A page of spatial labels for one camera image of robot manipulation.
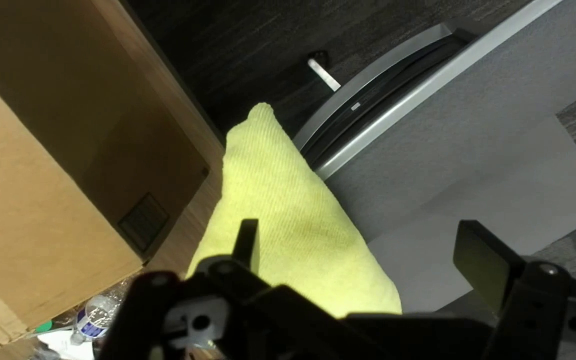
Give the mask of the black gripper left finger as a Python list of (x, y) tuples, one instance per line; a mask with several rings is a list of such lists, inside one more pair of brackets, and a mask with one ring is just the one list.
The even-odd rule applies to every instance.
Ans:
[(259, 220), (245, 218), (239, 228), (232, 256), (249, 270), (259, 269), (257, 241), (259, 241)]

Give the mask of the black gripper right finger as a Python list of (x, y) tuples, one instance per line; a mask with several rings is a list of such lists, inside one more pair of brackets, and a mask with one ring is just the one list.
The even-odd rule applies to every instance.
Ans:
[(458, 224), (453, 262), (494, 315), (505, 310), (515, 280), (526, 266), (522, 256), (479, 220)]

